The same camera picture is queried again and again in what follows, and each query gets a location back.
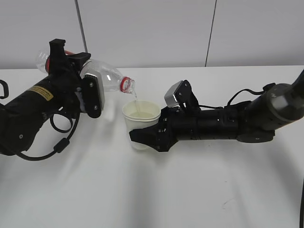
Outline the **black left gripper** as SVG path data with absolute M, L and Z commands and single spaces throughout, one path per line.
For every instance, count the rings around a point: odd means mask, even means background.
M 63 110 L 76 117 L 81 112 L 80 101 L 76 95 L 81 86 L 80 71 L 84 63 L 91 58 L 91 54 L 80 52 L 68 55 L 65 52 L 65 42 L 58 38 L 49 42 L 48 73 L 59 99 L 63 102 Z

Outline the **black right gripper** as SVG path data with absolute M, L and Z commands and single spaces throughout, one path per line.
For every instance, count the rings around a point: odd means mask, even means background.
M 137 150 L 153 148 L 158 152 L 168 152 L 174 144 L 183 140 L 181 133 L 174 128 L 179 114 L 183 114 L 181 108 L 163 108 L 156 126 L 129 132 L 132 146 Z

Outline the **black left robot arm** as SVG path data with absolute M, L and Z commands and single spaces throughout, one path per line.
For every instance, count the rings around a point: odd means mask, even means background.
M 70 142 L 79 122 L 80 114 L 85 112 L 81 100 L 82 79 L 80 71 L 91 57 L 90 53 L 74 54 L 66 51 L 65 40 L 54 39 L 49 42 L 49 51 L 40 56 L 38 67 L 47 76 L 25 92 L 0 106 L 0 153 L 16 155 L 27 161 L 42 161 L 62 152 Z M 40 157 L 25 155 L 41 127 L 46 121 L 54 126 L 54 115 L 68 119 L 70 128 L 55 130 L 69 135 L 61 139 L 51 153 Z

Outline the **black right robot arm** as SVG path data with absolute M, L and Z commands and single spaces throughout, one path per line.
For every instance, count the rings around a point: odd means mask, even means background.
M 133 142 L 159 152 L 186 140 L 265 143 L 277 129 L 303 118 L 304 76 L 292 84 L 268 84 L 256 92 L 255 100 L 224 107 L 200 105 L 189 81 L 181 80 L 167 91 L 165 101 L 156 124 L 129 132 Z

